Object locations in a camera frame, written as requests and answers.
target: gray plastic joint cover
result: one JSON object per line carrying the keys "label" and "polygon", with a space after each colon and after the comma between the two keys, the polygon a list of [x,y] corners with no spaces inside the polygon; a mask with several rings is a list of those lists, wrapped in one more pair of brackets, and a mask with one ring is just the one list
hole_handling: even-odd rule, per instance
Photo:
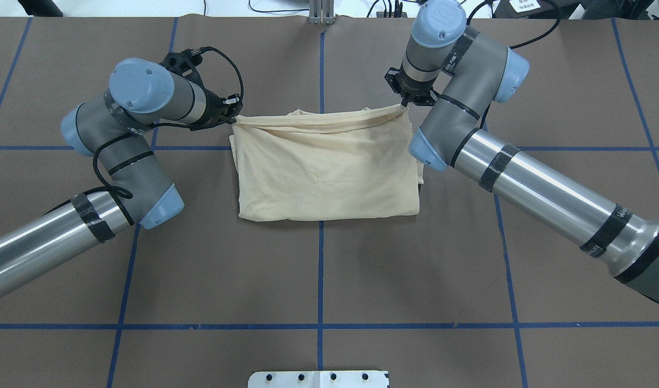
{"label": "gray plastic joint cover", "polygon": [[82,103],[76,106],[71,112],[66,115],[66,117],[61,120],[61,135],[63,135],[64,140],[68,143],[69,146],[79,153],[80,155],[92,156],[94,155],[92,151],[88,150],[80,139],[78,134],[78,125],[76,119],[78,117],[78,110],[82,106]]}
{"label": "gray plastic joint cover", "polygon": [[422,130],[418,128],[413,134],[413,139],[408,145],[408,152],[411,153],[415,159],[420,160],[425,165],[432,167],[437,171],[443,171],[447,167],[440,156],[440,154],[435,151],[435,148],[432,147],[432,144],[427,140],[425,135],[423,135]]}
{"label": "gray plastic joint cover", "polygon": [[113,99],[133,113],[154,113],[164,108],[175,89],[167,69],[140,58],[120,61],[109,77]]}
{"label": "gray plastic joint cover", "polygon": [[454,0],[430,0],[420,8],[411,36],[420,46],[439,49],[461,37],[466,29],[466,11]]}
{"label": "gray plastic joint cover", "polygon": [[171,184],[155,206],[140,220],[140,225],[143,228],[152,229],[168,221],[173,216],[176,216],[176,214],[181,213],[183,208],[183,199],[181,199],[181,195],[176,190],[176,185]]}
{"label": "gray plastic joint cover", "polygon": [[521,86],[523,80],[526,79],[530,68],[531,64],[524,57],[521,57],[521,55],[516,54],[512,49],[507,47],[507,65],[504,67],[502,83],[494,100],[497,102],[506,102],[509,100],[514,95],[516,89]]}

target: robotic arm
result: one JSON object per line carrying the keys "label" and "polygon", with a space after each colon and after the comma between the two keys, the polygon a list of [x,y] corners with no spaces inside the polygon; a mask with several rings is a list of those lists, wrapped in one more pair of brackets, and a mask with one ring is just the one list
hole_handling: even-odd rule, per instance
{"label": "robotic arm", "polygon": [[[492,101],[514,94],[528,69],[526,59],[467,26],[454,0],[425,3],[401,67],[385,76],[404,105],[433,106],[411,140],[411,155],[435,170],[459,170],[659,303],[659,219],[632,214],[476,126]],[[452,79],[437,95],[432,85],[440,71]]]}
{"label": "robotic arm", "polygon": [[[240,95],[219,98],[204,87],[196,66],[206,51],[218,52],[233,65]],[[0,238],[0,297],[111,240],[135,221],[150,229],[181,212],[176,186],[141,135],[159,125],[200,130],[233,122],[242,107],[242,86],[236,66],[213,47],[172,52],[161,64],[137,58],[117,64],[108,89],[61,122],[66,142],[93,156],[103,186],[81,192]],[[150,124],[158,119],[182,124]],[[100,174],[98,161],[112,184]]]}

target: silver metal tube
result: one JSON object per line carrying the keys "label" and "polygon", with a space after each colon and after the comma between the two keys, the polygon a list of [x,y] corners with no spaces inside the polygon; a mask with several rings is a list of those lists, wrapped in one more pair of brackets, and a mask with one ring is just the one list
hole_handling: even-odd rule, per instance
{"label": "silver metal tube", "polygon": [[[88,199],[114,234],[128,228],[128,221],[108,192],[95,192]],[[73,204],[1,237],[0,297],[98,243]]]}
{"label": "silver metal tube", "polygon": [[[505,144],[479,130],[462,148],[455,167],[479,182]],[[494,182],[492,192],[578,246],[593,238],[617,206],[523,152],[511,158]],[[640,257],[658,232],[659,220],[645,220],[633,214],[599,258],[612,276],[618,275]]]}

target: cream fabric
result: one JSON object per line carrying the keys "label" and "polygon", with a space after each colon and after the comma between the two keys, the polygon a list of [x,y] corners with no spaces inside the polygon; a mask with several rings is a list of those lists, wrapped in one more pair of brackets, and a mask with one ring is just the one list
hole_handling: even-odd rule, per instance
{"label": "cream fabric", "polygon": [[229,137],[238,216],[319,221],[418,214],[422,164],[408,154],[411,137],[401,105],[238,116]]}

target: gray tabletop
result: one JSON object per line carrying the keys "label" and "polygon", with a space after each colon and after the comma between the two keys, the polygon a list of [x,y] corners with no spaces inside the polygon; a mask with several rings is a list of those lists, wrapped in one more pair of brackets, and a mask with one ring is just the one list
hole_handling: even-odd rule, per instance
{"label": "gray tabletop", "polygon": [[[59,124],[118,61],[215,46],[241,70],[246,116],[379,108],[399,101],[383,76],[411,22],[0,19],[0,235],[98,185]],[[505,44],[550,24],[475,21]],[[565,20],[517,52],[531,73],[489,130],[659,218],[659,22]],[[216,55],[199,69],[238,91]],[[411,108],[413,125],[426,113]],[[389,370],[391,386],[659,386],[659,306],[459,172],[426,170],[417,216],[253,223],[237,216],[230,134],[148,135],[185,210],[3,298],[0,386],[246,386],[315,369]]]}

